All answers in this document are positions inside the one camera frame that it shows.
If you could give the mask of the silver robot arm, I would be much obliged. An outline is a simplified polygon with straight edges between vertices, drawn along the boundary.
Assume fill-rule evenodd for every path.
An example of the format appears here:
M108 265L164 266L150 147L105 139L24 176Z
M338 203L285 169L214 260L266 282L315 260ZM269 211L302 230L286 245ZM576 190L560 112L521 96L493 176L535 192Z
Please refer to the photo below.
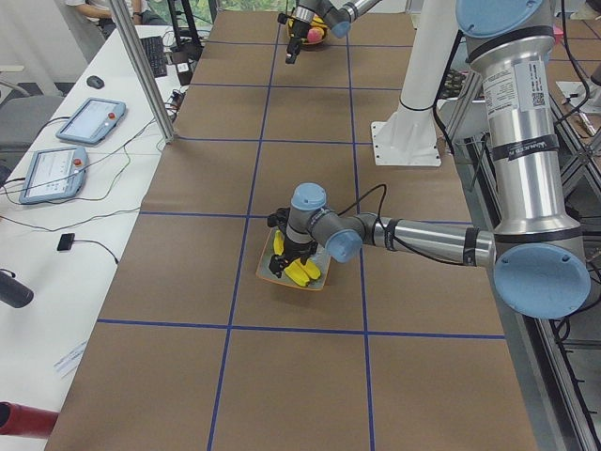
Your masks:
M280 13L278 23L291 24L286 47L286 64L294 64L307 40L311 21L318 16L339 39L348 34L351 24L379 3L379 0L347 1L340 8L328 0L298 1L290 14Z
M501 299L537 319L576 313L590 298L580 224L565 211L547 90L546 60L555 38L547 1L427 1L424 3L397 110L372 124L379 165L439 164L434 120L455 46L483 82L500 223L475 227L346 216L329 208L325 190L299 185L287 208L268 224L280 236L261 260L275 276L306 271L324 250L339 262L364 245L412 252L443 263L489 267Z

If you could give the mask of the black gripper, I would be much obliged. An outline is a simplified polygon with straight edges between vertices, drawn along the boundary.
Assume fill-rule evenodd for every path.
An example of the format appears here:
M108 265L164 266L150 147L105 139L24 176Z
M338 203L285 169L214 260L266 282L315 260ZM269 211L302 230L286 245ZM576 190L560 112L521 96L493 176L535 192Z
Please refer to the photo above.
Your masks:
M297 259L299 259L301 263L306 263L315 253L315 241L298 243L289 238L285 238L283 254L273 254L270 257L269 270L274 276L281 278L283 272L289 266L289 263L292 263Z
M307 37L307 22L301 20L288 21L289 43L286 50L286 64L294 64L303 40Z

